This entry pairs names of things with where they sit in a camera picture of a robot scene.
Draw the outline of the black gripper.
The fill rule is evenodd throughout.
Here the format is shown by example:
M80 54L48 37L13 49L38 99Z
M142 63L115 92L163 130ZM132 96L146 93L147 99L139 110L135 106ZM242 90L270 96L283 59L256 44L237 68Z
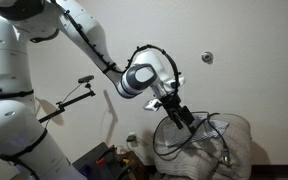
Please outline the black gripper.
M187 106L181 106L181 99L178 95L167 95L160 99L163 108L166 110L169 118L176 124L177 128L181 130L186 125L191 134L196 132L194 124L194 116Z

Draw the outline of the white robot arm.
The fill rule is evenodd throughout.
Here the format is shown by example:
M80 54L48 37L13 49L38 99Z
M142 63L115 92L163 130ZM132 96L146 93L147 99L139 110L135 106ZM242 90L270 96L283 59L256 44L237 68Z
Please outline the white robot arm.
M42 122L28 64L27 43L55 38L60 32L73 41L108 77L118 93L133 98L150 87L177 126L194 117L180 105L182 78L166 74L146 45L125 70L110 58L99 22L76 0L0 0L0 159L15 164L28 180L87 180L68 161Z

